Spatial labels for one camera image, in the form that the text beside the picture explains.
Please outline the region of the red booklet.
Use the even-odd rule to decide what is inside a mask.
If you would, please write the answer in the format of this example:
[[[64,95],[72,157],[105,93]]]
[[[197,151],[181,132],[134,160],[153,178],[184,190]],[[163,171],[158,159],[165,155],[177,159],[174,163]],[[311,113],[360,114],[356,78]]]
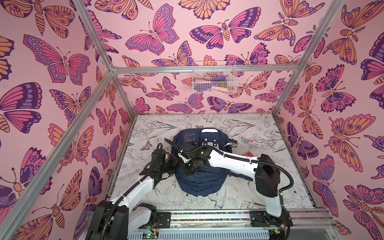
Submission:
[[[248,151],[244,154],[244,156],[246,157],[253,157],[254,155],[252,154],[252,152]]]

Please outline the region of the navy blue student backpack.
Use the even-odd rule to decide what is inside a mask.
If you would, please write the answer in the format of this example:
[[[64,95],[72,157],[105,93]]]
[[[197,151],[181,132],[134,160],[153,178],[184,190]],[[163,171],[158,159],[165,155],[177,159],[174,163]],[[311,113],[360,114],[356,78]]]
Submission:
[[[221,151],[232,152],[232,144],[237,144],[236,140],[230,139],[228,135],[217,129],[185,129],[174,136],[173,142],[182,146],[184,143],[192,145],[192,149],[202,145],[211,145]],[[175,176],[182,191],[195,197],[206,197],[218,192],[224,184],[227,176],[234,176],[251,181],[252,178],[231,172],[230,170],[214,167],[199,167],[196,172],[185,176],[182,167],[178,166]]]

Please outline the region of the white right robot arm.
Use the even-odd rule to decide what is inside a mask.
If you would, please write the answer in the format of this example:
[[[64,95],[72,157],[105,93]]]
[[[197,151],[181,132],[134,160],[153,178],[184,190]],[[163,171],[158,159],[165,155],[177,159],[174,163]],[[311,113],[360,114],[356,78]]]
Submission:
[[[282,192],[290,189],[294,180],[285,169],[275,165],[268,155],[247,157],[224,152],[209,145],[178,146],[171,140],[165,139],[165,141],[178,150],[178,165],[184,176],[192,175],[198,168],[204,166],[227,169],[247,176],[253,180],[258,194],[264,197],[267,214],[275,218],[282,216],[284,208]]]

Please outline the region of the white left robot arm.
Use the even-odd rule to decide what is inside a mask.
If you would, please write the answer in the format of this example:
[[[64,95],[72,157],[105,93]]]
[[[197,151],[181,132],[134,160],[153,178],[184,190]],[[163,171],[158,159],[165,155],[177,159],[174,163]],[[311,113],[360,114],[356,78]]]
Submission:
[[[164,174],[172,175],[176,168],[176,158],[163,149],[159,143],[152,152],[151,161],[140,173],[137,180],[124,193],[111,201],[101,201],[94,212],[86,240],[126,240],[129,236],[131,214],[134,207],[144,209],[148,215],[147,222],[152,216],[156,216],[157,208],[148,204],[140,204],[139,201],[151,192],[158,183],[165,180]]]

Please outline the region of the clear pen with red cap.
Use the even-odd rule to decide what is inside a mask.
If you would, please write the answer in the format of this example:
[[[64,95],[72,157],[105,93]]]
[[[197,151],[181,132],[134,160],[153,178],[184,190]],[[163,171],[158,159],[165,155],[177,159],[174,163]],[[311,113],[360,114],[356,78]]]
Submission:
[[[242,143],[247,144],[247,145],[251,145],[251,146],[256,146],[257,148],[262,147],[261,143],[253,141],[251,139],[247,139],[247,138],[242,138]]]

